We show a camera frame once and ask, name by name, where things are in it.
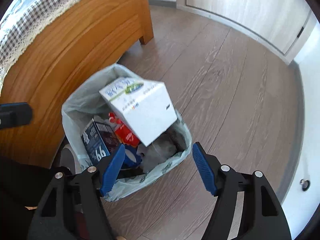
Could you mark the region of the dark blue carton box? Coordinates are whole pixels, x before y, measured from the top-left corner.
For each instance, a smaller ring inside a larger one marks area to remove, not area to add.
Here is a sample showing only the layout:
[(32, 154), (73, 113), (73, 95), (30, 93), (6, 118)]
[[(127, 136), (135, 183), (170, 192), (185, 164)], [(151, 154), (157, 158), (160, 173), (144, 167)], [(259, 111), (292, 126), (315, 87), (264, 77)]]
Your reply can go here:
[(81, 134), (81, 140), (93, 165), (110, 156), (119, 145), (113, 129), (108, 124), (91, 119)]

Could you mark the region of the white milk carton box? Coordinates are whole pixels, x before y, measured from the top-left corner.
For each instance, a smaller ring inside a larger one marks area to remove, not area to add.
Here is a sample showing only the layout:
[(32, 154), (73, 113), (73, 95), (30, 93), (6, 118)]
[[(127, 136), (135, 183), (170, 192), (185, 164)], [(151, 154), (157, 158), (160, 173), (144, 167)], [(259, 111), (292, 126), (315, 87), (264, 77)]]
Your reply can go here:
[(163, 82), (119, 77), (99, 93), (145, 146), (154, 142), (177, 120)]

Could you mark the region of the trash bin with pale bag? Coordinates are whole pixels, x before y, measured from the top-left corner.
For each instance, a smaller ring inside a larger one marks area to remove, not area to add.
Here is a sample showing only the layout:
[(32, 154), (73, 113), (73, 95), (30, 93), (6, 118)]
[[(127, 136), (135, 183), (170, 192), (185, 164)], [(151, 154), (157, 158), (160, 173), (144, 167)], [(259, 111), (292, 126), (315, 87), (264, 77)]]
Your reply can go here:
[(120, 64), (89, 77), (63, 103), (61, 114), (77, 172), (111, 160), (100, 183), (109, 202), (151, 185), (191, 152), (191, 133), (165, 84)]

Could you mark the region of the orange wooden bed footboard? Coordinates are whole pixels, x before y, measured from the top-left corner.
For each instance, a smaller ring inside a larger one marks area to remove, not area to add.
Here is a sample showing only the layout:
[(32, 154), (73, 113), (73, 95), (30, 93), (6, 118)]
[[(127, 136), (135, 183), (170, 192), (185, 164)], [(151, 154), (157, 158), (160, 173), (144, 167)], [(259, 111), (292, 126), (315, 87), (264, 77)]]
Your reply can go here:
[(65, 134), (61, 107), (135, 42), (153, 38), (148, 0), (81, 0), (48, 25), (10, 68), (2, 103), (27, 102), (30, 124), (1, 130), (1, 156), (49, 167)]

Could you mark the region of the round metal door stop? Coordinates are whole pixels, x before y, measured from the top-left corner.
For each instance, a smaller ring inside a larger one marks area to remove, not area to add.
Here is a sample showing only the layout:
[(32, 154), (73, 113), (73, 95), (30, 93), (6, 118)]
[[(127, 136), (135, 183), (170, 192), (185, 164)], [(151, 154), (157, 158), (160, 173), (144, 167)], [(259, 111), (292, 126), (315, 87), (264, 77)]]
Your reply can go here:
[(300, 180), (300, 185), (302, 187), (302, 191), (308, 191), (308, 189), (310, 188), (311, 182), (308, 179), (301, 179)]

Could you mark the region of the brown checkered bedspread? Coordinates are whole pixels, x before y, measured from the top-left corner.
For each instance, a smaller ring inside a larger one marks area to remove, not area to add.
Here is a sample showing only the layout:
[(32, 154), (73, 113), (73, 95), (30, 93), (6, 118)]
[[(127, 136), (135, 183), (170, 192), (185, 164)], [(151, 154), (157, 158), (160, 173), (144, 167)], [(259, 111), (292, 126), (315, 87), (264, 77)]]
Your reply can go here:
[(81, 0), (14, 0), (1, 19), (1, 85), (43, 29)]

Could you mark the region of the beige wooden door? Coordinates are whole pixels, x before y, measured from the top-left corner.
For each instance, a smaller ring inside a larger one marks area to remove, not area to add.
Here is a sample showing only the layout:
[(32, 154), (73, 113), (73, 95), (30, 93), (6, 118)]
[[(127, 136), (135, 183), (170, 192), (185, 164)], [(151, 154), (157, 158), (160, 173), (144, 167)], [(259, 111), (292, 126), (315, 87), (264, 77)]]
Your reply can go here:
[(317, 21), (305, 0), (176, 0), (176, 5), (246, 34), (286, 63), (303, 48)]

